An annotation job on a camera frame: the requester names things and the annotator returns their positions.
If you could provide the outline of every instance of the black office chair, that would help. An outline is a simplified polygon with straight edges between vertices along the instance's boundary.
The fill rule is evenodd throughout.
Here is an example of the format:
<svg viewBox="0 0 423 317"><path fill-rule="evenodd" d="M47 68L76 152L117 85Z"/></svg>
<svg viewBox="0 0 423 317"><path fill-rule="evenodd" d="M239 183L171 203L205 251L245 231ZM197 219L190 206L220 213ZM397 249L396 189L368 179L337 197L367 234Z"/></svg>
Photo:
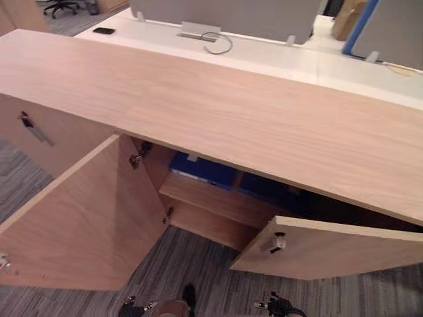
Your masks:
<svg viewBox="0 0 423 317"><path fill-rule="evenodd" d="M56 16L54 14L59 9L61 9L62 11L64 9L71 9L73 15L76 15L77 14L77 11L73 7L71 7L71 5L75 5L77 9L80 9L81 8L78 3L72 2L72 1L67 1L67 0L48 0L46 2L50 2L50 1L55 1L56 3L53 4L53 5L49 5L48 7L46 7L44 9L43 13L44 13L44 15L47 15L47 10L53 9L53 12L52 12L52 17L53 18L56 18Z"/></svg>

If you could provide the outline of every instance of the blue binder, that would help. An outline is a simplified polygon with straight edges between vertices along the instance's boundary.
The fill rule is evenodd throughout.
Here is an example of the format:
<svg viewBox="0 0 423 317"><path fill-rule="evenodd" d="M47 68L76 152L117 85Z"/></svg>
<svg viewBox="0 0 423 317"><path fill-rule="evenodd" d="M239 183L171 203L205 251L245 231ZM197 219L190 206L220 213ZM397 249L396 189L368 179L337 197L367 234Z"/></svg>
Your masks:
<svg viewBox="0 0 423 317"><path fill-rule="evenodd" d="M203 158L188 160L188 154L178 152L169 168L174 172L186 174L203 182L230 190L237 170Z"/></svg>

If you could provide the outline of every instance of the gray striped carpet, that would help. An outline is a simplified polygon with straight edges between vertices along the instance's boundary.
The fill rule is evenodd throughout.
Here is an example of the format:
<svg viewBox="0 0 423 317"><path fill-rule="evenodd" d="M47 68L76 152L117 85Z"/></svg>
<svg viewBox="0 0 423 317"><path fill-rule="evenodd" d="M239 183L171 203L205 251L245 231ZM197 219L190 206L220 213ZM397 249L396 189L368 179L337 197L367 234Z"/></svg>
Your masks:
<svg viewBox="0 0 423 317"><path fill-rule="evenodd" d="M53 19L51 14L52 11L48 11L48 14L45 16L45 18L53 33L67 36L75 36L81 33L82 31L85 31L86 29L96 25L97 23L100 23L106 18L115 15L121 10L128 8L128 5L126 5L110 13L105 13L101 15L90 15L87 9L85 8L84 1L77 0L77 2L81 6L81 9L77 10L78 13L76 15L73 15L72 11L68 9L65 9L64 11L59 10L56 13L56 19ZM52 3L53 2L37 2L40 10L44 10L44 8L48 7Z"/></svg>
<svg viewBox="0 0 423 317"><path fill-rule="evenodd" d="M4 219L51 177L20 151L0 143L1 215ZM252 307L277 291L309 317L422 317L423 265L318 281L228 270L237 252L169 227L120 292L0 287L1 317L117 316L128 295L139 304L180 298L186 283L198 292L198 317L265 316Z"/></svg>

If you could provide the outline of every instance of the mobile phone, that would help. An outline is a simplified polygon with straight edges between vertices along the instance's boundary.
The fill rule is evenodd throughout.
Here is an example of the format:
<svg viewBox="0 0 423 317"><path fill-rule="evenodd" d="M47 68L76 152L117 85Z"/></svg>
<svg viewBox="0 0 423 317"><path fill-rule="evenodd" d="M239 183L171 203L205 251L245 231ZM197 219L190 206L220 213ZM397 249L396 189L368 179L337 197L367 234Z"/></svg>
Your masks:
<svg viewBox="0 0 423 317"><path fill-rule="evenodd" d="M96 28L93 32L101 33L101 34L113 34L115 29L113 28Z"/></svg>

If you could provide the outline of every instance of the black cable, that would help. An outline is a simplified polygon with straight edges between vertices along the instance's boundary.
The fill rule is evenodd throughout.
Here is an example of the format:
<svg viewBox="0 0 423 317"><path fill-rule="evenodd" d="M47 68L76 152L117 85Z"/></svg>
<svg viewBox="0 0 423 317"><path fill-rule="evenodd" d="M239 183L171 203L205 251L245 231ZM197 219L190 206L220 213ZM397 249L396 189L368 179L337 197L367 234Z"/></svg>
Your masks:
<svg viewBox="0 0 423 317"><path fill-rule="evenodd" d="M217 36L221 36L222 38L225 38L225 39L229 42L229 48L228 48L227 50L223 51L223 52L212 52L211 50L209 50L209 48L208 48L207 46L204 46L204 49L205 49L208 53L211 53L211 54L213 54L213 55L221 55L221 54L227 53L227 52L229 52L230 50L232 50L232 47L233 47L233 42L232 42L231 38L230 38L230 37L228 37L227 35L220 34L220 33L217 33L217 32L205 32L205 33L201 34L201 36L200 36L200 40L202 40L202 39L203 39L203 36L205 36L206 34L215 34L215 35L217 35Z"/></svg>

